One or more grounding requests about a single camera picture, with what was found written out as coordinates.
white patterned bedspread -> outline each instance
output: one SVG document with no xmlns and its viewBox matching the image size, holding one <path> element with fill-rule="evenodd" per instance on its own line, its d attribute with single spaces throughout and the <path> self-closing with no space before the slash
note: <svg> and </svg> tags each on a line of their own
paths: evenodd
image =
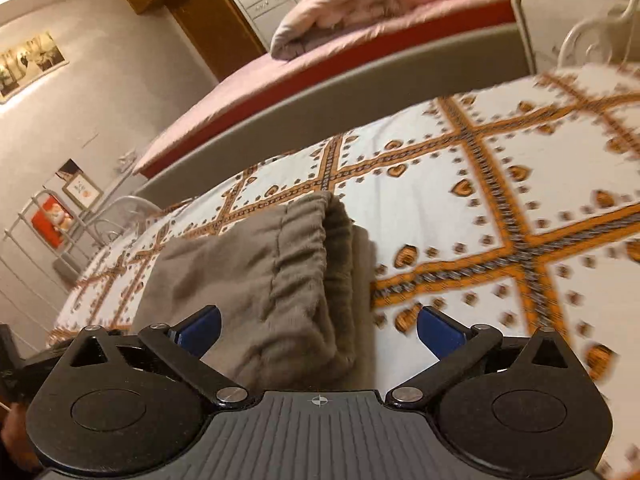
<svg viewBox="0 0 640 480">
<path fill-rule="evenodd" d="M 589 65 L 439 98 L 249 168 L 101 251 L 52 338 L 129 326 L 170 238 L 328 189 L 376 244 L 383 394 L 435 361 L 394 326 L 416 301 L 505 335 L 551 324 L 614 416 L 600 470 L 625 474 L 640 443 L 639 74 Z"/>
</svg>

mattress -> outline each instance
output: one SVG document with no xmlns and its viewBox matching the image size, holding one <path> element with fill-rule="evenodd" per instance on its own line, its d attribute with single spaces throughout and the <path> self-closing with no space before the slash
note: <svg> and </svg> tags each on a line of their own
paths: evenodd
<svg viewBox="0 0 640 480">
<path fill-rule="evenodd" d="M 434 363 L 415 328 L 395 327 L 415 303 L 504 335 L 551 325 L 606 396 L 601 472 L 617 477 L 640 442 L 638 128 L 635 68 L 587 65 L 415 105 L 247 168 L 123 236 L 88 267 L 52 340 L 130 326 L 172 237 L 224 233 L 330 190 L 376 247 L 371 386 L 384 394 Z"/>
<path fill-rule="evenodd" d="M 368 62 L 514 21 L 510 0 L 441 0 L 344 35 L 289 62 L 265 54 L 226 78 L 169 126 L 146 149 L 134 171 L 151 178 L 235 124 Z"/>
</svg>

gray ribbed plate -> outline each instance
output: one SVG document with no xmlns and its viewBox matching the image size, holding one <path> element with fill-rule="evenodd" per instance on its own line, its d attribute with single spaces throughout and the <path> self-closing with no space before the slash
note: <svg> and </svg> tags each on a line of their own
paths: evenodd
<svg viewBox="0 0 640 480">
<path fill-rule="evenodd" d="M 595 480 L 587 472 L 580 480 Z M 187 453 L 140 480 L 492 479 L 450 454 L 425 418 L 383 406 L 373 392 L 267 392 L 219 413 Z M 46 480 L 65 476 L 47 472 Z"/>
</svg>

pink blanket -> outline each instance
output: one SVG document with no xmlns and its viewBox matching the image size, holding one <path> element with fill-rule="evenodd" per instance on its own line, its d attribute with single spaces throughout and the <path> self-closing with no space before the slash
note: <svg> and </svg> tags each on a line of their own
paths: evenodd
<svg viewBox="0 0 640 480">
<path fill-rule="evenodd" d="M 500 1 L 504 0 L 439 0 L 417 7 L 399 18 L 385 20 L 341 36 L 292 61 L 279 61 L 273 59 L 270 54 L 265 54 L 227 77 L 200 102 L 193 105 L 187 113 L 157 136 L 136 163 L 134 171 L 135 173 L 145 171 L 176 146 L 232 108 L 344 50 L 373 41 L 380 36 L 436 20 L 448 14 Z"/>
<path fill-rule="evenodd" d="M 302 0 L 271 40 L 271 56 L 291 60 L 339 36 L 408 10 L 404 0 Z"/>
</svg>

silver screw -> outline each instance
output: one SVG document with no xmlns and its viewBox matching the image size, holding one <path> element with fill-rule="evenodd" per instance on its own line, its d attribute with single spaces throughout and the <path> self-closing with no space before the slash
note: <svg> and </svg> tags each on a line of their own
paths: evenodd
<svg viewBox="0 0 640 480">
<path fill-rule="evenodd" d="M 242 402 L 248 397 L 248 393 L 244 388 L 240 388 L 239 386 L 228 386 L 218 390 L 216 397 L 221 402 Z"/>
<path fill-rule="evenodd" d="M 403 386 L 393 390 L 391 396 L 398 402 L 418 402 L 422 398 L 422 392 L 412 386 Z"/>
</svg>

